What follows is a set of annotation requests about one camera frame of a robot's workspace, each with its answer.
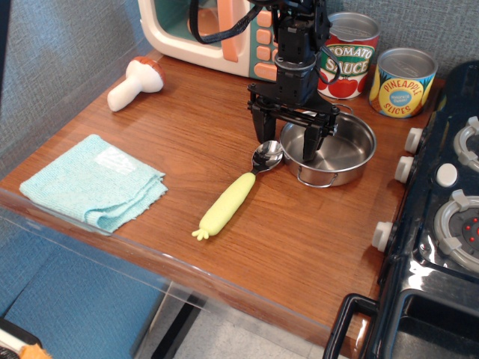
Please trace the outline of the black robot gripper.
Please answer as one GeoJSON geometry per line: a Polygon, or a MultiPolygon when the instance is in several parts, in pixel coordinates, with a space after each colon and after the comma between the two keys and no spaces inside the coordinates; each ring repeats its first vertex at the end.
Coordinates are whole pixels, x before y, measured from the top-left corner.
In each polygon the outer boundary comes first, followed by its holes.
{"type": "Polygon", "coordinates": [[[276,59],[274,83],[252,83],[248,86],[248,109],[260,143],[275,139],[276,120],[307,127],[303,137],[305,162],[314,158],[324,139],[337,130],[339,110],[325,101],[317,91],[317,60],[293,63],[276,59]]]}

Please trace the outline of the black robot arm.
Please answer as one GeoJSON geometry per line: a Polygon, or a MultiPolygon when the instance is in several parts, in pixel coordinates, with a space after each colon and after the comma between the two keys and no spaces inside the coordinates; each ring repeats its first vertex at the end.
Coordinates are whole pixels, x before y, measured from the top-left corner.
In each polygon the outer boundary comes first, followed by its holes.
{"type": "Polygon", "coordinates": [[[277,120],[303,127],[302,159],[309,162],[324,138],[334,135],[340,112],[318,92],[321,54],[332,56],[325,47],[332,24],[324,1],[274,1],[267,7],[278,45],[276,80],[248,86],[248,109],[261,143],[275,137],[277,120]]]}

